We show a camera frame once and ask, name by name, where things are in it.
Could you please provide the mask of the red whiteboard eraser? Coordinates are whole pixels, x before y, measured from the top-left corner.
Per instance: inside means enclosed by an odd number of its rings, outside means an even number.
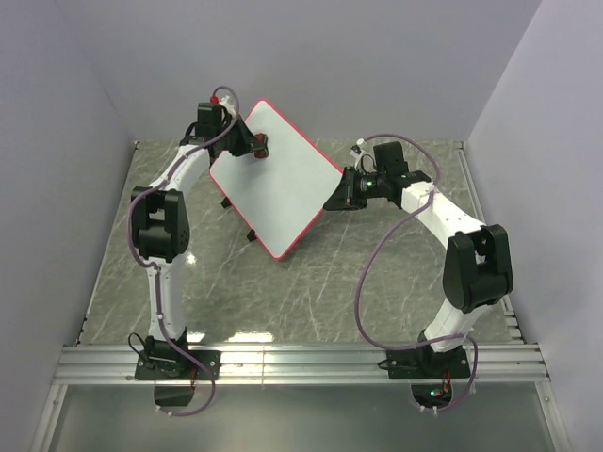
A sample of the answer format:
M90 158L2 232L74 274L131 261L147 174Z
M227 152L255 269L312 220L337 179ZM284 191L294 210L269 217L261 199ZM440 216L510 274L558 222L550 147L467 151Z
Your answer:
M253 156L256 159L265 159L268 155L268 137L263 133L256 134L255 143L253 145Z

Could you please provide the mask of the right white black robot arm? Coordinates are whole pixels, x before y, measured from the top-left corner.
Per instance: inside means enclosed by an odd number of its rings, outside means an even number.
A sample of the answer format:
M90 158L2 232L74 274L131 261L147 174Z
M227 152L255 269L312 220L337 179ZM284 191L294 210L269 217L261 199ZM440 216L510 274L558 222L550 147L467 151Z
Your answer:
M386 199L420 221L446 251L444 302L417 340L418 370L429 377L448 367L448 352L461 346L473 325L513 290L508 234L497 224L472 218L443 195L437 175L411 170L403 139L377 144L372 153L360 139L351 147L353 165L344 168L326 211L358 211L372 199Z

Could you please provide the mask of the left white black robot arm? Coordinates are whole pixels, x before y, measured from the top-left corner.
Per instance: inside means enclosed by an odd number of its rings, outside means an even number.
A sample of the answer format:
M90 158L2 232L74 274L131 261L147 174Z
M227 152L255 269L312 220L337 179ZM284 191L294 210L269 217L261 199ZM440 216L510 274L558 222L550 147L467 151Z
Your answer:
M127 214L128 248L149 282L150 329L139 353L142 365L165 379L197 367L188 351L181 307L182 268L190 241L186 195L224 152L240 157L268 151L268 139L251 132L230 93L200 102L176 156L148 186L133 189Z

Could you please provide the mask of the red framed whiteboard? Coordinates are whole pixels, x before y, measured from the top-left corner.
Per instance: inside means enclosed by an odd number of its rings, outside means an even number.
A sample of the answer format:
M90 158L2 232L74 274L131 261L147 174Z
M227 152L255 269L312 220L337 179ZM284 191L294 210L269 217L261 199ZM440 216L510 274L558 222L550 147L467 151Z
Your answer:
M323 213L342 170L269 100L245 124L268 138L268 156L222 153L209 175L275 260L283 259Z

